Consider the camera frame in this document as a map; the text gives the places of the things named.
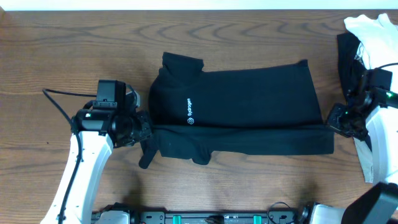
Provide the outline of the black logo t-shirt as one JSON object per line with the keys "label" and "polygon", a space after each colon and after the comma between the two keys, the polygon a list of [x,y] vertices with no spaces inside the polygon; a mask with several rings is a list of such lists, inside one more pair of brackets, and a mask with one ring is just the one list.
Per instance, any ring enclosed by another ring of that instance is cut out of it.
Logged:
{"label": "black logo t-shirt", "polygon": [[215,151],[254,156],[331,154],[306,60],[251,70],[205,72],[203,60],[164,53],[150,87],[152,136],[139,166],[154,156],[207,165]]}

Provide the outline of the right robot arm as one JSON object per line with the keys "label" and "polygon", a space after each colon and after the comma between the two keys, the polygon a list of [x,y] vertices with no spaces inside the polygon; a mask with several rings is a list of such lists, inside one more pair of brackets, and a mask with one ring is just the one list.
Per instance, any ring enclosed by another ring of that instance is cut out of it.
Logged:
{"label": "right robot arm", "polygon": [[314,205],[307,223],[397,223],[397,93],[362,90],[352,104],[335,104],[326,123],[344,137],[370,138],[374,185],[347,208]]}

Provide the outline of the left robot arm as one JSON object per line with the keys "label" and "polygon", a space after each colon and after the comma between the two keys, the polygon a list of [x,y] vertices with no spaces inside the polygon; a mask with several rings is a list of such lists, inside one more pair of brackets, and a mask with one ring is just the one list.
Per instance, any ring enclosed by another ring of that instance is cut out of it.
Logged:
{"label": "left robot arm", "polygon": [[81,109],[72,123],[67,164],[42,223],[92,223],[100,179],[114,149],[133,146],[152,134],[146,111]]}

